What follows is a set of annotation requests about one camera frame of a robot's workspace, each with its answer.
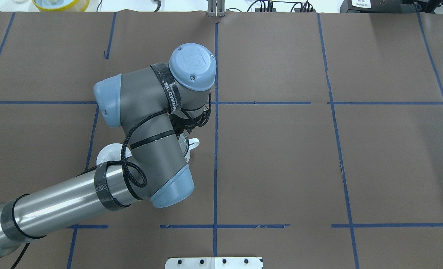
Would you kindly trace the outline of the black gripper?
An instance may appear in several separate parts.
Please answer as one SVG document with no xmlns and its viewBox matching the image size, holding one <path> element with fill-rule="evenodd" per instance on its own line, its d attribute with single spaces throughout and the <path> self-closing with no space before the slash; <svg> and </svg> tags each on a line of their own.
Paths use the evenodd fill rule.
<svg viewBox="0 0 443 269">
<path fill-rule="evenodd" d="M 205 126 L 211 116 L 211 107 L 204 106 L 203 112 L 198 117 L 191 117 L 188 112 L 182 111 L 185 118 L 179 117 L 175 114 L 169 116 L 170 123 L 176 136 L 180 136 L 184 131 L 191 133 L 196 127 Z"/>
</svg>

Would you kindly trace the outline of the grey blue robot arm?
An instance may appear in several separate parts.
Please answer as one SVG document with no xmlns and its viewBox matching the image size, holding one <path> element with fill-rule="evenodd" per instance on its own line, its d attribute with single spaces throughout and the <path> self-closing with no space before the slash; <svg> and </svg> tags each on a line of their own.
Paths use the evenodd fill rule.
<svg viewBox="0 0 443 269">
<path fill-rule="evenodd" d="M 184 130 L 209 120 L 215 55 L 201 44 L 182 44 L 167 63 L 99 81 L 93 93 L 109 127 L 125 138 L 117 160 L 34 194 L 0 202 L 0 258 L 23 244 L 138 200 L 165 208 L 194 191 L 179 145 Z"/>
</svg>

